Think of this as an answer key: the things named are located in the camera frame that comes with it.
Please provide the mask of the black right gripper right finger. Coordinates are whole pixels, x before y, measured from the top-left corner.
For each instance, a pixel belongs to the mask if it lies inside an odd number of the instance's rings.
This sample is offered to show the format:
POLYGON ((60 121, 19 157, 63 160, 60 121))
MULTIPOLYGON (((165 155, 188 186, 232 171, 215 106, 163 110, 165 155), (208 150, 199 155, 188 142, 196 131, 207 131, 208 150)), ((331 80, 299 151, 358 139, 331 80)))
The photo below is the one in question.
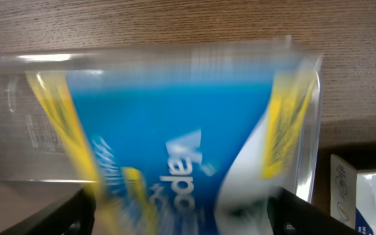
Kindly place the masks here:
POLYGON ((362 235, 282 187, 267 212, 274 235, 362 235))

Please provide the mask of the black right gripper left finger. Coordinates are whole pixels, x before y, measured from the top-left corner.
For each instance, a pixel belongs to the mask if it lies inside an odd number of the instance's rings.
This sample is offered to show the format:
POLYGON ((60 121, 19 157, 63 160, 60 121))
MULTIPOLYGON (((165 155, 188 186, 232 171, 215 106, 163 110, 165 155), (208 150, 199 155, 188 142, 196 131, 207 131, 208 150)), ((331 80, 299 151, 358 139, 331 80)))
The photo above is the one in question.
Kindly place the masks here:
POLYGON ((91 235, 96 203, 80 189, 0 232, 0 235, 91 235))

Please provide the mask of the white Hansaplast plaster box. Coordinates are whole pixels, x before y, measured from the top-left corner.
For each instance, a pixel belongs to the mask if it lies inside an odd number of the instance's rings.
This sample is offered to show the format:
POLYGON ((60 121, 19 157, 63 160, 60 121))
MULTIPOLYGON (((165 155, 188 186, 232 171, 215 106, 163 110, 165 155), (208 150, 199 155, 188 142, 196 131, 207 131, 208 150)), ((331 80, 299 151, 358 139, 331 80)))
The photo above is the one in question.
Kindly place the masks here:
POLYGON ((376 168, 358 170, 330 156, 330 215, 361 234, 376 235, 376 168))

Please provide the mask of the blue lozenge box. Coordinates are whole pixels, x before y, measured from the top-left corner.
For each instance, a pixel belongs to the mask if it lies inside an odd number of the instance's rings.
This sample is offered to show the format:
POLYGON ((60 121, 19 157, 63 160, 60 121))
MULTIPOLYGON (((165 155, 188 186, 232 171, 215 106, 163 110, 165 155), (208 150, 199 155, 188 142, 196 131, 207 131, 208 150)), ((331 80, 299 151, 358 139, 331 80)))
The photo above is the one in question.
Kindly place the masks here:
POLYGON ((26 78, 113 234, 269 234, 318 81, 297 63, 26 78))

